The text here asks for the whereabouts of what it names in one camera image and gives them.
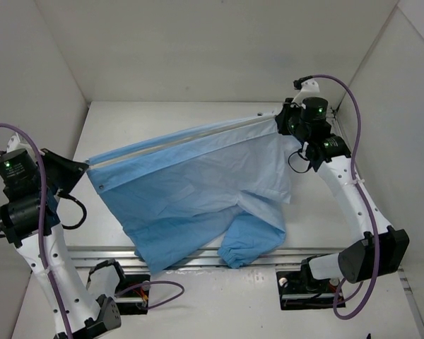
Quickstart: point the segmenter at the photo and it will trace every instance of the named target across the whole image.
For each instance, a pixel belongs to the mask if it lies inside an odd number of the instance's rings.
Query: light blue fabric
[[[101,165],[157,145],[240,122],[230,131]],[[273,119],[200,126],[90,159],[102,200],[157,273],[225,233],[218,254],[232,268],[285,240],[280,203],[290,199],[287,155],[299,148]]]

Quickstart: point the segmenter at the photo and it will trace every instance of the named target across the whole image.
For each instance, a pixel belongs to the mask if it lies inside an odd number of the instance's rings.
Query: white table
[[[76,160],[129,145],[148,138],[215,121],[279,111],[277,103],[136,103],[94,102],[91,105],[75,154]],[[301,258],[346,247],[350,232],[334,198],[314,173],[292,173],[292,203],[285,207],[288,237],[276,253],[283,269],[296,269]],[[88,209],[88,219],[76,231],[65,233],[66,243],[78,267],[90,267],[102,258],[116,256],[126,270],[136,268],[133,244],[108,211],[87,177],[73,191]],[[76,223],[80,213],[69,202],[59,209],[66,224]],[[220,239],[206,246],[215,253]],[[201,259],[193,258],[190,262]],[[413,315],[397,274],[378,279],[372,298],[357,318],[339,321],[332,310],[281,311],[278,301],[276,267],[273,258],[261,258],[255,266],[240,270],[225,268],[165,271],[151,280],[168,279],[182,283],[186,293],[146,316],[123,316],[122,327],[106,336],[127,338],[420,338]],[[85,279],[87,270],[79,268]],[[355,286],[347,285],[348,296]],[[155,287],[153,302],[165,298],[170,287]],[[348,303],[353,309],[360,298]],[[13,339],[47,339],[54,335],[49,305],[34,277],[31,277]]]
[[[279,112],[281,103],[239,102],[93,102],[78,142],[75,160],[84,161],[108,150],[167,133],[227,119],[253,117],[258,112]],[[298,161],[299,168],[305,164]],[[291,204],[285,206],[287,237],[281,248],[347,247],[351,235],[328,187],[313,171],[291,175]],[[104,249],[133,247],[121,225],[84,176],[72,193],[88,209],[78,230],[65,234],[68,246]],[[81,217],[71,202],[62,201],[61,220],[75,224]],[[220,246],[221,238],[207,247]]]

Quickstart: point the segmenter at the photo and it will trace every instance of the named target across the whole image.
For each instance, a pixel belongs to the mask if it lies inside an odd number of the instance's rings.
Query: white wall
[[[349,81],[396,0],[36,3],[88,101],[282,102],[301,76]]]
[[[408,232],[403,267],[424,320],[424,39],[399,9],[351,88],[363,114],[357,164],[392,225]],[[350,100],[339,116],[354,140]]]
[[[42,148],[72,156],[86,104],[33,0],[0,0],[0,121]],[[10,133],[0,130],[0,147]],[[0,204],[6,202],[1,190]],[[0,339],[10,338],[30,270],[0,240]]]

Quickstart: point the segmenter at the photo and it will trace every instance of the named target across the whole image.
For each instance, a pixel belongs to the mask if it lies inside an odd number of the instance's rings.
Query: black wire
[[[63,192],[63,191],[60,191],[59,193],[58,193],[58,196],[60,197],[60,198],[63,198],[63,199],[67,199],[67,200],[70,200],[70,201],[73,201],[74,203],[76,203],[77,204],[77,206],[78,207],[80,207],[81,209],[82,209],[82,213],[83,213],[83,215],[82,215],[82,218],[80,219],[80,221],[79,222],[77,222],[75,225],[72,225],[72,226],[66,226],[66,225],[63,225],[63,228],[65,229],[65,230],[76,230],[76,229],[78,229],[84,222],[85,222],[85,220],[86,220],[86,207],[85,207],[85,205],[83,205],[80,201],[78,201],[76,198],[74,198],[71,194],[69,194],[69,193],[65,193],[65,192]]]
[[[291,165],[291,163],[290,163],[290,159],[291,159],[291,157],[292,157],[292,156],[294,156],[294,154],[298,154],[298,156],[299,156],[301,159],[303,159],[303,160],[305,160],[305,161],[308,161],[308,159],[306,159],[305,157],[303,157],[303,155],[301,155],[301,152],[302,152],[302,149],[296,150],[294,153],[292,153],[292,154],[291,154],[291,155],[289,155],[289,157],[288,157],[288,165],[289,165],[289,167],[292,169],[292,171],[294,171],[295,173],[298,173],[298,174],[306,173],[306,172],[308,172],[308,171],[312,168],[311,162],[308,164],[308,168],[307,168],[304,172],[297,171],[294,167],[292,167],[292,165]]]

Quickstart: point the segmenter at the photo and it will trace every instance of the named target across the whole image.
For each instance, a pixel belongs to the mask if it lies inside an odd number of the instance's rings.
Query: garment
[[[284,243],[286,159],[299,147],[273,117],[252,117],[92,157],[88,176],[152,274],[224,232],[218,254],[238,268]]]

